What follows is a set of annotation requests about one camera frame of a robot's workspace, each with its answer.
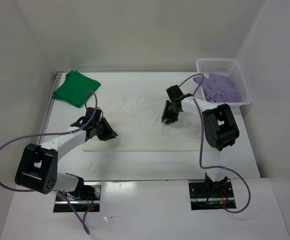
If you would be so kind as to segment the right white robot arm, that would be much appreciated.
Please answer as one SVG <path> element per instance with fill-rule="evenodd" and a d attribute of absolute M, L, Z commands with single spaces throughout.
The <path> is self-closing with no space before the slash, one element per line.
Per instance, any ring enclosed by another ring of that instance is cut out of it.
<path fill-rule="evenodd" d="M 232 146 L 240 136 L 232 110 L 228 104 L 217 105 L 195 98 L 188 93 L 171 97 L 166 101 L 161 122 L 172 124 L 178 121 L 179 113 L 189 113 L 200 118 L 201 140 L 213 148 L 213 160 L 203 166 L 203 148 L 200 147 L 199 166 L 206 170 L 204 191 L 208 197 L 215 197 L 226 187 L 226 168 L 232 153 Z"/>

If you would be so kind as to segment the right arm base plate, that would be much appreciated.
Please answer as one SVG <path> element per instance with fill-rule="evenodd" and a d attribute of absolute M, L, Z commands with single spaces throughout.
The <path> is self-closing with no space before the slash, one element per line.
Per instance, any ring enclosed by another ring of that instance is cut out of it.
<path fill-rule="evenodd" d="M 188 182 L 191 210 L 219 210 L 224 208 L 235 210 L 235 196 L 230 181 L 218 193 L 208 193 L 204 180 Z"/>

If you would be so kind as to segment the cream white t shirt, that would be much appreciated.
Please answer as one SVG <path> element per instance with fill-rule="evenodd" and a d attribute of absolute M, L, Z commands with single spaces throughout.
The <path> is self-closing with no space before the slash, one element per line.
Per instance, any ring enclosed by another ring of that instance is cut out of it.
<path fill-rule="evenodd" d="M 161 117 L 167 97 L 157 94 L 100 93 L 98 107 L 118 134 L 108 141 L 85 142 L 85 152 L 189 152 L 199 151 L 199 117 L 181 112 L 175 123 Z"/>

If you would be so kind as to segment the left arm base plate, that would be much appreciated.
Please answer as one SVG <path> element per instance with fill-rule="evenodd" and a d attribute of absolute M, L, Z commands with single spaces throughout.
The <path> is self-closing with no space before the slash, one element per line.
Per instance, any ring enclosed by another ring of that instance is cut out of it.
<path fill-rule="evenodd" d="M 93 207 L 90 210 L 91 212 L 99 212 L 101 192 L 102 182 L 85 181 L 83 190 L 79 194 L 65 192 L 64 195 L 78 213 L 83 213 L 90 207 Z M 69 213 L 72 211 L 73 210 L 66 199 L 61 194 L 57 193 L 54 201 L 53 212 Z"/>

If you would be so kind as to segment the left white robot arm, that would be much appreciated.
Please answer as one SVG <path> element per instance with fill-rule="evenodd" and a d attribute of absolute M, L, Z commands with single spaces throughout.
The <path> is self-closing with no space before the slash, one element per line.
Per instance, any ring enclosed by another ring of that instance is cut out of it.
<path fill-rule="evenodd" d="M 92 120 L 86 127 L 80 129 L 86 122 L 82 116 L 70 125 L 66 134 L 41 145 L 28 144 L 23 151 L 15 183 L 44 195 L 51 191 L 62 191 L 67 192 L 74 200 L 81 199 L 85 194 L 84 179 L 70 173 L 59 173 L 59 160 L 95 136 L 101 141 L 118 136 L 105 117 Z"/>

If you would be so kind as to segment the green t shirt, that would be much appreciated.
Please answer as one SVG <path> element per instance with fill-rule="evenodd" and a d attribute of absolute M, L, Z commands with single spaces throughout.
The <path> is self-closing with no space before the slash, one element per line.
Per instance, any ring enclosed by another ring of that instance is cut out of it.
<path fill-rule="evenodd" d="M 77 70 L 72 70 L 65 75 L 65 80 L 52 94 L 52 99 L 65 101 L 72 106 L 81 108 L 85 104 L 88 91 L 96 92 L 101 86 L 97 80 L 89 78 Z"/>

